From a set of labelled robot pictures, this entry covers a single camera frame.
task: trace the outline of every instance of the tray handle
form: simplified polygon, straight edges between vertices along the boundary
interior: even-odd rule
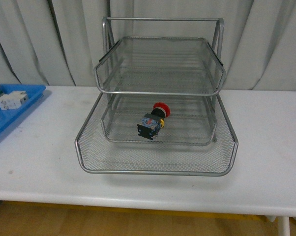
[[[103,17],[102,18],[102,38],[103,38],[103,52],[106,54],[112,45],[114,45],[114,37],[111,27],[111,21],[208,21],[216,22],[215,32],[211,47],[215,51],[217,57],[221,59],[222,39],[224,30],[223,18],[138,18],[138,17]]]

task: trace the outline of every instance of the white electrical component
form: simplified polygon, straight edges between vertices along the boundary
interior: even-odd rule
[[[0,108],[2,110],[18,109],[28,100],[26,91],[13,91],[0,97]]]

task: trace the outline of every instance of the lower mesh tray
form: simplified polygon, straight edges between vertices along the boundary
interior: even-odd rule
[[[149,140],[138,135],[137,123],[156,102],[166,103],[171,114],[157,137]],[[112,96],[101,124],[111,142],[205,146],[213,138],[217,120],[209,97],[117,94]]]
[[[206,146],[109,142],[101,125],[101,120],[104,122],[105,116],[109,116],[104,116],[107,108],[108,96],[101,94],[75,141],[79,163],[88,173],[223,176],[233,166],[237,138],[219,95],[214,108],[216,131],[212,142]],[[165,120],[160,134],[169,123]]]

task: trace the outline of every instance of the mesh surface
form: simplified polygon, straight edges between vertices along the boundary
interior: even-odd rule
[[[156,102],[166,103],[171,115],[153,141],[138,136],[137,123],[150,113]],[[110,141],[150,144],[208,145],[216,129],[213,108],[205,97],[115,95],[101,118]]]
[[[160,174],[171,172],[172,175],[210,176],[224,173],[234,162],[237,146],[220,102],[216,102],[215,107],[216,142],[210,142],[206,146],[109,142],[101,127],[101,118],[107,104],[107,96],[103,95],[91,111],[77,140],[82,166],[91,173],[131,171],[140,174],[142,171],[148,171]]]
[[[202,38],[123,38],[96,71],[106,92],[206,95],[223,82],[213,57]]]

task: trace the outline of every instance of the upper mesh tray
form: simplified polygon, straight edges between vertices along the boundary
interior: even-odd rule
[[[203,38],[124,37],[94,69],[104,93],[217,94],[222,63]]]

